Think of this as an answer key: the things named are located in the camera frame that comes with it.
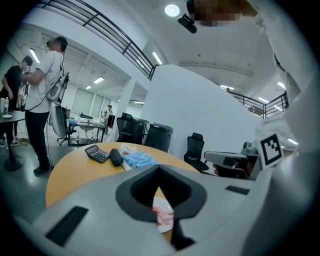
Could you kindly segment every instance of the railing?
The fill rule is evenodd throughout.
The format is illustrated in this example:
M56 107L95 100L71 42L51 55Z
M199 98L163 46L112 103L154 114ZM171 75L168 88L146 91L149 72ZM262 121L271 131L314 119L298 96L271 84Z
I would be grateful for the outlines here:
M267 104L232 91L229 91L229 93L240 101L251 113L263 119L282 113L289 106L287 92Z
M62 15L95 33L152 79L156 67L126 33L91 5L82 0L41 0L36 7Z

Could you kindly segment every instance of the ceiling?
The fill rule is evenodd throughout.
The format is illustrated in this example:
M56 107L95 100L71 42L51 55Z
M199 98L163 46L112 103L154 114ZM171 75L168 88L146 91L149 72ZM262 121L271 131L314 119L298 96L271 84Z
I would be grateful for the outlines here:
M20 27L12 36L11 42L9 43L11 47L8 48L8 51L11 52L13 56L17 56L17 53L19 53L20 56L32 56L29 49L33 48L41 61L48 51L46 43L52 38L52 36L40 30L35 30L25 25ZM32 66L37 66L36 61L33 61ZM114 71L93 55L68 44L64 55L63 66L64 70L70 73L69 85L74 85L85 90L87 86L91 86L88 90L90 92L111 100L120 99L127 78ZM93 81L99 77L103 77L104 80L98 84L94 84ZM146 94L146 90L136 84L132 92L131 100L144 102Z
M160 56L161 52L166 55L162 55L164 64L171 64L168 55L174 55L176 64L216 84L234 87L237 93L248 89L252 79L256 79L255 75L260 75L256 74L257 69L273 65L268 37L252 18L242 18L225 27L197 26L198 32L191 34L177 22L178 17L187 13L184 0L126 1L157 35L156 38L168 44L170 51L158 48ZM177 5L179 16L167 16L164 12L167 4Z

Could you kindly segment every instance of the black office chair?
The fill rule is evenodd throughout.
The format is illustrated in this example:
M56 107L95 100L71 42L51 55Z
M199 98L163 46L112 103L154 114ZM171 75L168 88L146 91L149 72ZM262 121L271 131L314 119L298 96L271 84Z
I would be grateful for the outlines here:
M121 117L116 119L119 131L119 138L116 142L135 143L134 139L134 118L132 115L122 113Z
M209 167L201 162L202 149L205 145L204 137L199 133L193 133L188 137L188 150L184 155L184 161L197 169L200 173L208 174Z
M76 133L77 130L72 127L72 130L68 129L67 126L67 109L65 107L62 107L62 116L63 116L63 122L64 122L64 127L65 127L65 137L64 138L57 138L56 141L58 142L59 140L62 140L59 146L62 145L62 143L66 142L68 140L68 137L71 136L72 134Z

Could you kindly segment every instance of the window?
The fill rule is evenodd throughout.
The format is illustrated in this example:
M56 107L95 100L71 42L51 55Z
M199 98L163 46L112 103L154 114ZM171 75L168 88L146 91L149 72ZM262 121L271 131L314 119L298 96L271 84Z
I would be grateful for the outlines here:
M89 115L89 110L93 97L94 94L92 92L78 88L74 97L71 112L78 115L81 113Z
M100 112L100 108L101 108L103 100L104 100L104 97L102 97L100 95L95 96L92 111L91 111L92 117L95 117L95 118L99 117L99 112Z

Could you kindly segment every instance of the gray floor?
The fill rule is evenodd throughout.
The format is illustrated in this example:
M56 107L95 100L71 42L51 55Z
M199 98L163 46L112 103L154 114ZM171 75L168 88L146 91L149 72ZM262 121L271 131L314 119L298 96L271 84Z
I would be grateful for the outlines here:
M50 146L50 158L53 165L75 147ZM33 170L39 166L37 156L30 145L13 147L15 155L24 157L22 168L7 172L4 161L8 150L0 148L0 184L1 192L13 214L25 219L30 224L46 209L46 186L50 172L35 176Z

